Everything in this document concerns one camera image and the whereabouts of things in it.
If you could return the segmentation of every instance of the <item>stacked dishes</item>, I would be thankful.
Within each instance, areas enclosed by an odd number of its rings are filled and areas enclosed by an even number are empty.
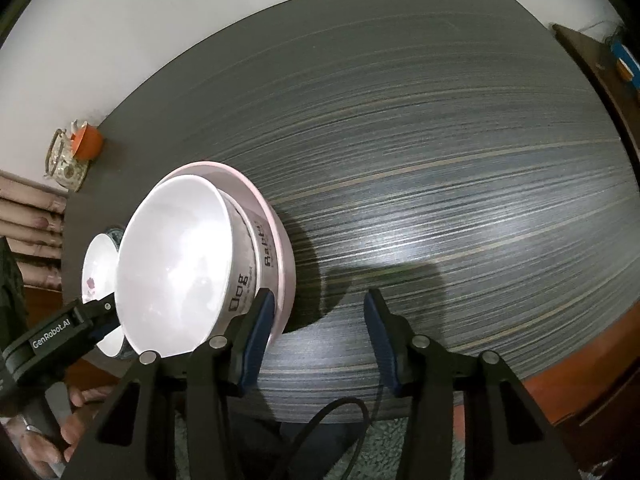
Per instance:
[[[112,288],[131,347],[171,356],[224,333],[262,287],[276,297],[272,342],[295,284],[289,238],[260,192],[233,168],[196,162],[162,179],[135,211]],[[95,297],[110,293],[102,292]]]

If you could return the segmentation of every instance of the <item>curtain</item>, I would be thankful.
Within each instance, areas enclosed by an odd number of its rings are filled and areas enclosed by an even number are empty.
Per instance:
[[[0,175],[0,236],[18,261],[25,285],[60,290],[66,198]]]

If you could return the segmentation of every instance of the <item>black cable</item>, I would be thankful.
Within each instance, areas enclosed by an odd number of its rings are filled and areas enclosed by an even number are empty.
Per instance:
[[[367,409],[367,405],[360,399],[356,397],[343,397],[342,399],[334,400],[333,402],[329,402],[322,410],[317,412],[314,417],[306,424],[306,426],[296,435],[293,439],[293,442],[290,444],[289,449],[280,457],[278,463],[273,468],[273,472],[269,475],[268,480],[280,480],[287,473],[287,469],[289,468],[289,463],[293,456],[298,452],[306,438],[311,434],[311,432],[318,427],[318,425],[322,422],[322,420],[329,415],[333,410],[344,406],[345,404],[356,404],[360,411],[362,412],[362,422],[364,425],[364,430],[358,439],[358,443],[356,444],[356,449],[353,453],[353,457],[345,469],[344,473],[340,480],[346,480],[347,476],[351,473],[351,470],[355,466],[356,460],[360,454],[360,450],[364,444],[364,437],[367,433],[367,428],[371,424],[371,420],[369,417],[369,410]]]

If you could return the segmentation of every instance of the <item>orange cup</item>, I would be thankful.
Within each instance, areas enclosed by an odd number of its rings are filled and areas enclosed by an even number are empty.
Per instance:
[[[94,160],[100,155],[104,139],[90,124],[85,124],[71,135],[71,152],[77,160]]]

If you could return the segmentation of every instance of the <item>wood grain tabletop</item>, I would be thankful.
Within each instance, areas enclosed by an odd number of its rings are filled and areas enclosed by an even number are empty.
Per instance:
[[[66,210],[67,301],[92,237],[188,162],[242,171],[284,222],[296,302],[259,389],[232,405],[244,413],[308,420],[337,397],[373,402],[370,286],[416,332],[495,349],[522,378],[640,296],[640,197],[620,137],[515,0],[291,0],[177,57],[100,130]],[[385,394],[377,416],[407,413]]]

